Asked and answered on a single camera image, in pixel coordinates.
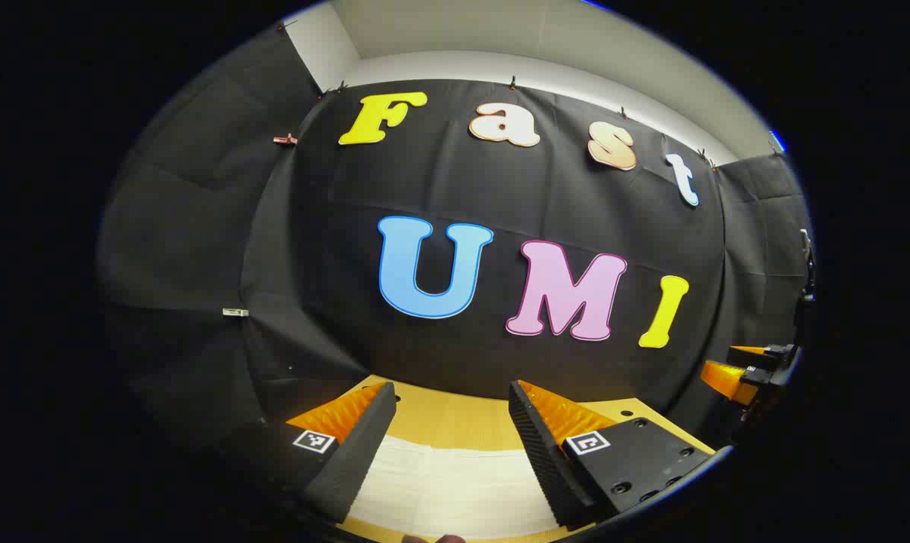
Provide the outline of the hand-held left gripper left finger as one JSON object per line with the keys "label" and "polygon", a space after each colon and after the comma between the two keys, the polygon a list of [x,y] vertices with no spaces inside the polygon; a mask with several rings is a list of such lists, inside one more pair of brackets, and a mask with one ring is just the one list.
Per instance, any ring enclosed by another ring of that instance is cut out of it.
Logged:
{"label": "hand-held left gripper left finger", "polygon": [[380,382],[285,422],[234,431],[221,453],[280,505],[343,523],[396,411],[395,385]]}

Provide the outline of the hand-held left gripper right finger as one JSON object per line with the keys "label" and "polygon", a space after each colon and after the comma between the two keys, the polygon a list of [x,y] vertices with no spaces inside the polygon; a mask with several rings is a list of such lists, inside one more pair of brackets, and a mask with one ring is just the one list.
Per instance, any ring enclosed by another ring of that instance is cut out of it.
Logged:
{"label": "hand-held left gripper right finger", "polygon": [[650,516],[716,465],[638,406],[607,416],[517,379],[507,410],[556,522],[571,532]]}

